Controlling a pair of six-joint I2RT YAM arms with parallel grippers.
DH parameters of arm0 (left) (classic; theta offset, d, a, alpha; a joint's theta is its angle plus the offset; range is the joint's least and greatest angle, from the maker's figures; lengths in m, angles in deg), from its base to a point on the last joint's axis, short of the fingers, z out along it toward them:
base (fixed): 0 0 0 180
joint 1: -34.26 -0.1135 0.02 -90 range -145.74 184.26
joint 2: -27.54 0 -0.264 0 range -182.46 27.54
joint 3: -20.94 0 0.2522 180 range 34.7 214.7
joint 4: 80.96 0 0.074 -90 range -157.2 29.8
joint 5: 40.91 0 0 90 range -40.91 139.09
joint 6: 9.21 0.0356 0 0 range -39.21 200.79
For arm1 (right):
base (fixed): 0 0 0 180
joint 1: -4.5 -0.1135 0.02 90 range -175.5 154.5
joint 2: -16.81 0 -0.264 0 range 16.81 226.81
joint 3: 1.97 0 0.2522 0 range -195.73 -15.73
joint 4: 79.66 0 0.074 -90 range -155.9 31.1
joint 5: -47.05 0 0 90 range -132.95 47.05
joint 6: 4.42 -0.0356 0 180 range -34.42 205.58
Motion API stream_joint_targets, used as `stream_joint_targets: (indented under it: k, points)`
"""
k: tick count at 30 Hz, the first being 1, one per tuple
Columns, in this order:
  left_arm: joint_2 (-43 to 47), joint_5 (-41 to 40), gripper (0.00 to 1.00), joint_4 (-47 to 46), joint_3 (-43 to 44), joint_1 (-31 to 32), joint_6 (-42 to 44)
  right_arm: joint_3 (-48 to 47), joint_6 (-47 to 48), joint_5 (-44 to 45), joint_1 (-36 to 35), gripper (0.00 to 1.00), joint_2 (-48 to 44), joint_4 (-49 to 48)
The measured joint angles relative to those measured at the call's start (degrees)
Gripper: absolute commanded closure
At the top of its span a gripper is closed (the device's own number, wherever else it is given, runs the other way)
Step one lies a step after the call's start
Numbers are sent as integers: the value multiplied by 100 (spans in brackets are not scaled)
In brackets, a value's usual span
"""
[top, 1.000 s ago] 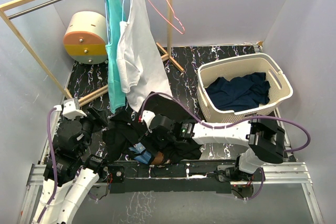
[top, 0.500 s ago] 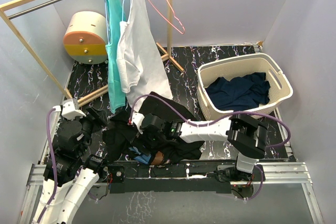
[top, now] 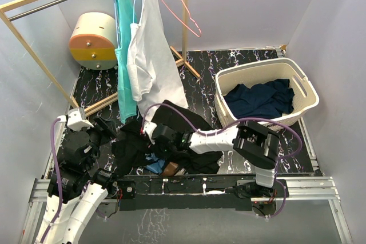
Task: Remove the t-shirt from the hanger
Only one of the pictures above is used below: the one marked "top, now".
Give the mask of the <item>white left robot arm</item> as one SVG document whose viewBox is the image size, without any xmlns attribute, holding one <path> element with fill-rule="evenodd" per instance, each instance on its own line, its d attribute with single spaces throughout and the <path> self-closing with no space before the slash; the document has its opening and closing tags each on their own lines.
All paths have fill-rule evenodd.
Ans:
<svg viewBox="0 0 366 244">
<path fill-rule="evenodd" d="M 114 121 L 101 117 L 94 121 L 85 121 L 65 139 L 63 161 L 58 160 L 55 147 L 51 148 L 54 173 L 36 243 L 78 243 L 100 203 L 119 191 L 113 172 L 99 168 L 90 174 L 101 155 L 100 147 L 117 136 Z"/>
</svg>

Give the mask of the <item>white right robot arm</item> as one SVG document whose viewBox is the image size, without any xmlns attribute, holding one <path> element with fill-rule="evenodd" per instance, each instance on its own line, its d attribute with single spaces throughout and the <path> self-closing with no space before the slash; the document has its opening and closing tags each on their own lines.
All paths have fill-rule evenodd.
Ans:
<svg viewBox="0 0 366 244">
<path fill-rule="evenodd" d="M 244 121 L 220 130 L 179 133 L 163 124 L 148 122 L 142 132 L 153 144 L 178 153 L 198 155 L 211 151 L 236 151 L 255 170 L 255 181 L 245 184 L 250 195 L 269 196 L 274 192 L 280 136 L 255 121 Z"/>
</svg>

